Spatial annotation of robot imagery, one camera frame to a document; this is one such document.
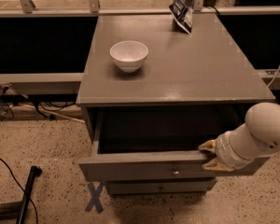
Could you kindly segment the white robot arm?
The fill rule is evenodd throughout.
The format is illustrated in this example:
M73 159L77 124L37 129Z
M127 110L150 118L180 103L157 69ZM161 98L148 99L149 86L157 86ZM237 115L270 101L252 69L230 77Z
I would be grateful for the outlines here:
M203 165L205 170L240 170L255 158L280 150L280 105L259 103L245 114L245 123L216 139L199 145L200 151L216 156Z

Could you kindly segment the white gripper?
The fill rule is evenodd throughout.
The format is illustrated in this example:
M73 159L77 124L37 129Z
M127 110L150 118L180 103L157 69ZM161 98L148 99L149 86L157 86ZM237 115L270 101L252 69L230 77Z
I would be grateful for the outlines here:
M217 158L202 165L204 170L231 172L239 170L250 164L252 157L253 141L250 134L225 132L216 141L208 140L199 145L200 151L214 151Z

